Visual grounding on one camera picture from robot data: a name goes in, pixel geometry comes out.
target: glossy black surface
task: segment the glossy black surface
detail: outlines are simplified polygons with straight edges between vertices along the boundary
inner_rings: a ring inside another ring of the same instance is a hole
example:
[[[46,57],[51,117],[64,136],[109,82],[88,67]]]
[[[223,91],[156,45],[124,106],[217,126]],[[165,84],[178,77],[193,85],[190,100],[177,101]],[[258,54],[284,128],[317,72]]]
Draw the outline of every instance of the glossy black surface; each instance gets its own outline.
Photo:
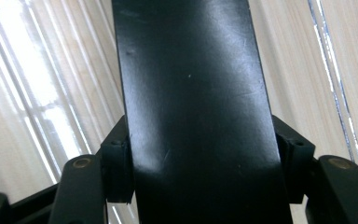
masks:
[[[113,9],[142,223],[291,223],[247,1]]]

